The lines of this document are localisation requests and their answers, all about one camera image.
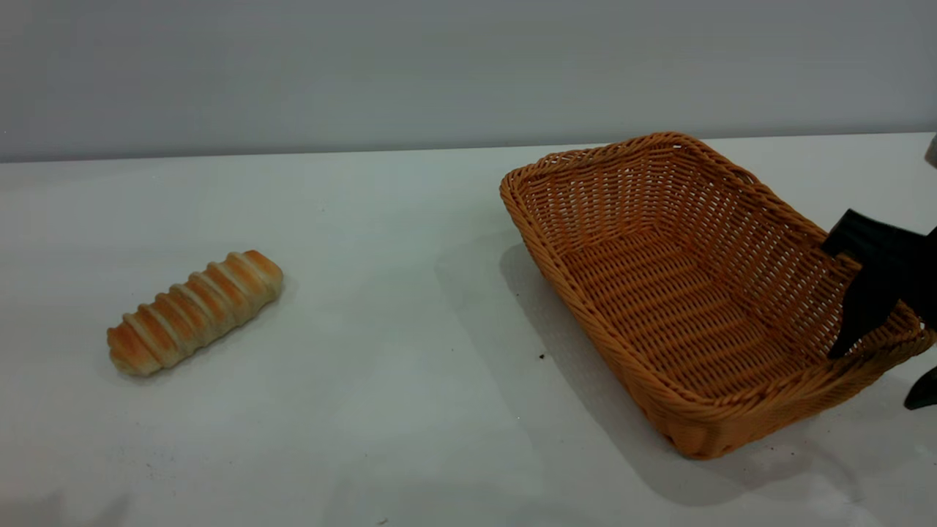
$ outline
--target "basket rim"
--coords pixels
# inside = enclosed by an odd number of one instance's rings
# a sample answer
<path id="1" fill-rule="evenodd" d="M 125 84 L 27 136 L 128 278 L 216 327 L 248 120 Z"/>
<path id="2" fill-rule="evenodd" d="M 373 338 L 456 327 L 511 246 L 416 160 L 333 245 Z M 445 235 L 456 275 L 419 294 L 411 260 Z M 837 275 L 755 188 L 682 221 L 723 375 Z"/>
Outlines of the basket rim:
<path id="1" fill-rule="evenodd" d="M 679 409 L 686 416 L 706 419 L 718 415 L 720 418 L 725 418 L 727 413 L 738 416 L 763 411 L 782 401 L 789 402 L 791 399 L 815 397 L 848 382 L 849 378 L 845 373 L 849 371 L 872 373 L 881 369 L 885 361 L 887 361 L 889 367 L 894 366 L 895 361 L 894 359 L 889 360 L 889 356 L 895 348 L 903 350 L 910 346 L 914 350 L 908 356 L 913 356 L 913 354 L 927 350 L 937 340 L 937 331 L 929 327 L 920 328 L 878 343 L 880 344 L 879 347 L 874 350 L 867 350 L 863 354 L 848 354 L 837 360 L 820 362 L 785 377 L 764 382 L 744 392 L 719 398 L 701 396 L 653 368 L 644 354 L 639 353 L 633 344 L 625 339 L 613 324 L 609 323 L 602 315 L 602 312 L 597 309 L 592 299 L 579 291 L 578 288 L 573 287 L 576 280 L 572 278 L 566 264 L 552 245 L 546 242 L 541 226 L 532 220 L 519 187 L 534 178 L 543 179 L 555 173 L 567 172 L 598 162 L 614 160 L 638 151 L 659 148 L 663 145 L 689 149 L 702 163 L 715 169 L 715 172 L 721 175 L 722 184 L 752 195 L 761 203 L 767 214 L 778 222 L 782 222 L 803 234 L 806 237 L 806 242 L 819 246 L 824 241 L 826 237 L 825 230 L 798 213 L 791 205 L 761 183 L 754 174 L 735 165 L 729 159 L 692 136 L 674 131 L 653 133 L 596 148 L 576 149 L 547 155 L 534 163 L 515 169 L 505 175 L 501 181 L 500 194 L 518 228 L 521 227 L 521 222 L 523 222 L 528 227 L 529 232 L 533 234 L 532 238 L 523 235 L 528 250 L 544 253 L 547 256 L 545 260 L 558 271 L 557 274 L 561 277 L 562 283 L 554 283 L 554 287 L 562 286 L 571 291 L 586 308 L 588 316 L 597 322 L 597 324 L 594 324 L 595 329 L 600 330 L 607 337 L 603 341 L 612 343 L 617 351 L 633 359 L 632 362 L 623 363 L 623 366 L 631 369 L 632 373 L 638 374 L 636 378 L 646 381 L 645 384 L 650 381 L 648 388 L 653 391 L 662 395 L 677 396 L 680 401 Z M 858 263 L 845 256 L 837 257 L 834 261 L 853 270 L 859 268 Z M 903 303 L 900 303 L 897 309 L 907 311 L 902 314 L 910 314 L 917 318 Z M 592 335 L 587 328 L 584 329 L 591 338 L 597 337 Z"/>

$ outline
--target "wicker basket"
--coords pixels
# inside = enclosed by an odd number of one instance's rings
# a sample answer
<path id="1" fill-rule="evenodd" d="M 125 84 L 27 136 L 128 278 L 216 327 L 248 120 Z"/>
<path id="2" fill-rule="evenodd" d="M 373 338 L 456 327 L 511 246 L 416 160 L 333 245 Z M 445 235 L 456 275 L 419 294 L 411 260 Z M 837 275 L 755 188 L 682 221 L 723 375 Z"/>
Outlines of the wicker basket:
<path id="1" fill-rule="evenodd" d="M 903 304 L 825 357 L 858 270 L 705 144 L 659 133 L 554 154 L 501 198 L 544 276 L 647 419 L 716 458 L 852 397 L 937 333 Z"/>

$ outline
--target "white table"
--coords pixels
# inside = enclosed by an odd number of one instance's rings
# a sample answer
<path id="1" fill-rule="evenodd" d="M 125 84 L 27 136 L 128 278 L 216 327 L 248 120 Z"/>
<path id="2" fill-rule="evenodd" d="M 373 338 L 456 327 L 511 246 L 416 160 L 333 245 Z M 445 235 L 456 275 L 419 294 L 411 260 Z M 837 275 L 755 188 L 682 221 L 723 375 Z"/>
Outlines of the white table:
<path id="1" fill-rule="evenodd" d="M 827 229 L 927 232 L 931 136 L 710 143 Z M 933 525 L 937 408 L 901 400 L 937 354 L 723 459 L 651 429 L 498 197 L 566 148 L 0 165 L 0 524 Z M 121 313 L 248 248 L 277 304 L 117 373 Z"/>

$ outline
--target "gray wall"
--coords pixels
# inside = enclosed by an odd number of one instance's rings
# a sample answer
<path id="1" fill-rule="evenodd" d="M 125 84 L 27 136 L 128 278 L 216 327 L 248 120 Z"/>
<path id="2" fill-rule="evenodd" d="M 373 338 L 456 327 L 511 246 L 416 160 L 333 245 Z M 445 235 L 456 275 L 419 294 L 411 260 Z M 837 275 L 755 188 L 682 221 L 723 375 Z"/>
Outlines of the gray wall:
<path id="1" fill-rule="evenodd" d="M 0 39 L 2 160 L 937 128 L 935 0 L 3 0 Z"/>

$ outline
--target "bread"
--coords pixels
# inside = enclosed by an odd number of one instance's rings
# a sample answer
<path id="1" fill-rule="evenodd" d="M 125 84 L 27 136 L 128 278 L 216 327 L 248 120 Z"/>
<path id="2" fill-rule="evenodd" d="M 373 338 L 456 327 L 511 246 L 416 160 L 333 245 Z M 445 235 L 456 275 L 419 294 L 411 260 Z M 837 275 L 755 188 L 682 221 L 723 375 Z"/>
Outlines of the bread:
<path id="1" fill-rule="evenodd" d="M 127 375 L 172 368 L 252 319 L 283 289 L 283 271 L 256 250 L 232 252 L 108 329 L 111 362 Z"/>

